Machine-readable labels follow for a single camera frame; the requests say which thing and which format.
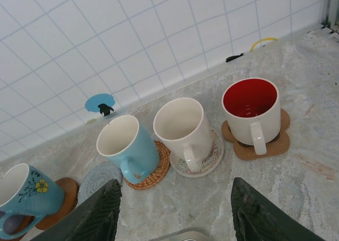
wooden coaster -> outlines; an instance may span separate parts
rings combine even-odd
[[[233,149],[238,158],[241,160],[255,160],[269,156],[281,155],[290,147],[290,137],[286,133],[287,128],[290,127],[290,116],[288,113],[281,109],[281,128],[279,134],[270,142],[266,143],[267,153],[264,155],[257,155],[254,151],[254,146],[243,144],[237,141],[225,121],[221,126],[223,137],[233,143]]]
[[[56,183],[65,191],[65,198],[60,210],[54,215],[46,216],[36,227],[41,230],[46,230],[58,221],[62,220],[75,208],[78,202],[78,183],[69,177],[64,177],[56,181]]]
[[[26,216],[26,217],[23,219],[23,221],[22,221],[20,227],[19,227],[12,235],[14,235],[14,234],[16,234],[16,233],[22,231],[22,230],[23,230],[24,228],[26,228],[31,222],[33,222],[33,220],[34,220],[34,216]],[[17,238],[10,239],[10,240],[11,240],[11,241],[19,241],[19,240],[21,240],[21,238],[24,237],[24,235],[26,235],[26,233],[23,234],[21,237],[17,237]]]
[[[129,187],[132,187],[135,190],[145,190],[153,187],[159,183],[167,174],[168,169],[170,168],[170,153],[171,151],[160,141],[155,141],[155,145],[158,148],[160,162],[157,169],[150,174],[145,180],[138,184],[131,184],[124,178],[125,182]]]

light blue mug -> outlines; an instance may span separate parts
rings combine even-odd
[[[160,161],[151,136],[132,115],[122,115],[109,122],[96,140],[96,149],[120,168],[132,184],[142,182]]]
[[[58,212],[64,202],[65,192],[48,176],[36,168],[21,163],[0,180],[0,238],[14,239],[27,233],[47,215]],[[6,233],[5,222],[11,216],[35,216],[26,228],[16,234]]]

mug rim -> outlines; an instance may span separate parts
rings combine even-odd
[[[3,178],[9,173],[9,172],[11,172],[14,168],[17,168],[18,166],[21,166],[21,165],[24,165],[24,166],[26,166],[27,167],[27,174],[26,174],[26,177],[25,177],[25,179],[24,179],[24,181],[22,182],[22,184],[20,185],[20,188],[16,191],[16,193],[13,195],[13,196],[11,196],[5,203],[3,203],[3,204],[1,204],[0,205],[0,207],[3,207],[4,205],[6,205],[7,203],[9,203],[19,192],[20,192],[20,190],[21,190],[21,188],[23,188],[23,186],[24,186],[24,184],[25,184],[25,182],[26,182],[26,180],[27,180],[27,177],[28,177],[28,175],[29,175],[29,173],[30,173],[30,167],[29,167],[29,165],[27,164],[27,163],[19,163],[19,164],[17,164],[17,165],[15,165],[15,166],[13,166],[12,168],[10,168],[3,176],[2,176],[2,178],[0,179],[0,183],[1,183],[1,181],[3,181]]]
[[[224,105],[224,98],[225,98],[225,95],[226,95],[227,91],[228,91],[232,86],[234,86],[234,85],[236,85],[236,84],[238,84],[238,83],[240,83],[240,82],[242,82],[242,81],[249,81],[249,80],[251,80],[251,79],[260,79],[260,80],[262,80],[262,81],[266,81],[266,82],[270,83],[270,84],[275,88],[275,91],[276,91],[276,99],[275,99],[274,104],[273,104],[266,112],[264,112],[264,113],[262,113],[262,114],[260,114],[260,115],[257,115],[257,116],[255,116],[255,117],[243,118],[243,117],[239,117],[239,116],[237,116],[237,115],[234,115],[234,114],[230,113],[230,112],[226,109],[226,107],[225,107],[225,105]],[[222,108],[225,110],[225,112],[226,112],[228,115],[230,115],[230,116],[232,116],[232,117],[234,117],[234,118],[240,118],[240,119],[243,119],[243,120],[250,120],[250,119],[257,119],[257,118],[259,118],[259,117],[261,117],[261,116],[267,114],[268,112],[270,112],[270,111],[277,105],[277,103],[279,102],[279,98],[280,98],[279,89],[278,89],[278,87],[277,87],[272,81],[270,81],[270,80],[268,80],[268,79],[266,79],[266,78],[251,77],[251,78],[244,78],[244,79],[241,79],[241,80],[239,80],[239,81],[236,81],[236,82],[232,83],[232,84],[224,91],[224,93],[222,94],[221,105],[222,105]]]
[[[108,128],[108,125],[109,125],[110,123],[112,123],[112,122],[117,122],[117,120],[119,120],[119,119],[121,119],[121,118],[125,118],[125,117],[132,117],[133,119],[135,119],[135,120],[137,121],[138,127],[137,127],[137,131],[136,131],[136,134],[134,135],[133,140],[132,140],[132,141],[131,141],[131,142],[130,142],[123,150],[121,150],[121,151],[119,151],[119,152],[117,152],[117,153],[115,153],[115,154],[112,154],[112,155],[106,155],[106,154],[102,153],[102,152],[99,150],[99,148],[98,148],[98,141],[99,141],[99,139],[100,139],[100,137],[101,137],[101,135],[102,135],[102,132],[103,132],[106,128]],[[119,116],[119,117],[117,117],[117,118],[114,118],[114,119],[111,120],[108,124],[106,124],[105,127],[100,131],[100,133],[99,133],[99,135],[98,135],[98,137],[97,137],[97,139],[96,139],[96,150],[97,150],[97,152],[98,152],[100,155],[105,156],[105,157],[113,157],[113,156],[116,156],[116,155],[118,155],[118,154],[120,154],[120,153],[122,153],[122,152],[125,152],[125,151],[133,144],[133,142],[136,140],[136,138],[137,138],[137,136],[138,136],[138,134],[139,134],[139,130],[140,130],[140,123],[139,123],[139,120],[138,120],[134,115],[121,115],[121,116]]]
[[[176,101],[179,101],[179,100],[183,100],[183,99],[185,99],[185,100],[190,100],[190,101],[194,101],[194,102],[196,102],[196,103],[198,104],[198,106],[200,107],[200,110],[201,110],[201,118],[200,118],[200,121],[199,121],[197,127],[196,127],[193,131],[191,131],[190,134],[187,134],[186,136],[184,136],[184,137],[182,137],[182,138],[179,138],[179,139],[165,139],[165,138],[163,138],[162,136],[160,136],[160,135],[157,133],[157,131],[156,131],[156,129],[155,129],[155,121],[156,121],[157,117],[159,116],[160,111],[161,111],[164,107],[166,107],[166,106],[169,105],[170,103],[173,103],[173,102],[176,102]],[[198,129],[198,127],[201,125],[201,123],[202,123],[202,121],[203,121],[203,118],[204,118],[204,110],[203,110],[203,107],[202,107],[202,105],[201,105],[201,103],[200,103],[199,101],[197,101],[196,99],[190,98],[190,97],[181,97],[181,98],[173,99],[173,100],[167,102],[165,105],[163,105],[163,106],[158,110],[158,112],[156,113],[156,115],[155,115],[155,117],[154,117],[154,120],[153,120],[153,130],[154,130],[155,135],[158,136],[158,138],[161,139],[161,140],[169,141],[169,142],[180,141],[180,140],[183,140],[183,139],[185,139],[185,138],[188,138],[190,135],[192,135],[192,134]]]

yellow cable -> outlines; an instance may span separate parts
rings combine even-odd
[[[268,38],[265,38],[265,39],[261,39],[259,41],[257,41],[256,43],[254,43],[251,47],[251,50],[250,52],[253,52],[253,49],[255,48],[255,46],[260,43],[260,42],[263,42],[263,41],[277,41],[278,39],[277,38],[274,38],[274,37],[268,37]]]

black object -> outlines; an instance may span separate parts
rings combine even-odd
[[[240,177],[233,181],[231,206],[238,241],[324,241]]]
[[[104,117],[114,111],[112,107],[107,106],[105,103],[99,104],[98,108],[100,109],[100,114],[104,114]]]
[[[116,179],[108,181],[63,220],[32,241],[114,241],[122,196],[120,187]]]
[[[234,60],[234,59],[237,59],[238,57],[242,57],[244,55],[244,53],[241,53],[240,55],[238,55],[238,56],[231,56],[231,57],[228,57],[228,58],[226,58],[226,62],[228,63],[228,62],[230,62],[230,61],[232,61],[232,60]]]

